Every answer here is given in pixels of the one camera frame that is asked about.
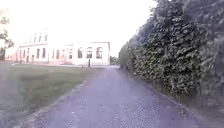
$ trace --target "pavement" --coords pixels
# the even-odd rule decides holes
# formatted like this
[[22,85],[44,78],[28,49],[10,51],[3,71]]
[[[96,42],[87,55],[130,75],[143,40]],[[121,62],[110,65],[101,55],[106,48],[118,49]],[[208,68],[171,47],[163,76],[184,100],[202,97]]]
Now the pavement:
[[180,105],[116,68],[105,69],[35,116],[32,127],[208,128]]

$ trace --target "gravel path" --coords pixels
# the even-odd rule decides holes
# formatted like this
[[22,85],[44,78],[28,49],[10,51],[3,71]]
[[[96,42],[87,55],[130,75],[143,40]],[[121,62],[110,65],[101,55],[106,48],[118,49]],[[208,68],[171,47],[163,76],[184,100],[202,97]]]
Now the gravel path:
[[36,128],[206,128],[118,69],[106,69],[35,119]]

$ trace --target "lawn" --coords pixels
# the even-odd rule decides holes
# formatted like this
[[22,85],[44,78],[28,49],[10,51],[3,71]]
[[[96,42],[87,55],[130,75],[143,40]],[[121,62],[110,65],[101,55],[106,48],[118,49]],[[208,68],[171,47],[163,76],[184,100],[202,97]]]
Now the lawn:
[[0,85],[0,112],[5,112],[8,116],[3,120],[21,118],[24,111],[24,115],[32,114],[103,70],[34,65],[4,66],[1,64],[0,68],[0,76],[6,77],[6,80],[0,81],[4,83]]

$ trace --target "building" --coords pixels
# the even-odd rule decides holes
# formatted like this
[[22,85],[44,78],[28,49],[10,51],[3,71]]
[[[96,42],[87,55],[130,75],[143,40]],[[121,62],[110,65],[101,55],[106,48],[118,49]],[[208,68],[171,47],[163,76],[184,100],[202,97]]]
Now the building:
[[44,29],[23,43],[6,49],[5,60],[32,64],[73,64],[106,66],[110,64],[109,42],[72,42]]

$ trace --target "overcast sky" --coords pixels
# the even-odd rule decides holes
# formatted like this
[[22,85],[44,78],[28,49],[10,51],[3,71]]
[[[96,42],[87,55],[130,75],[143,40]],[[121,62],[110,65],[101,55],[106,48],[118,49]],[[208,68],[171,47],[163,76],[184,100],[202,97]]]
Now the overcast sky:
[[111,42],[111,54],[136,33],[149,17],[152,0],[0,0],[13,10],[17,39],[26,32],[54,28],[74,41]]

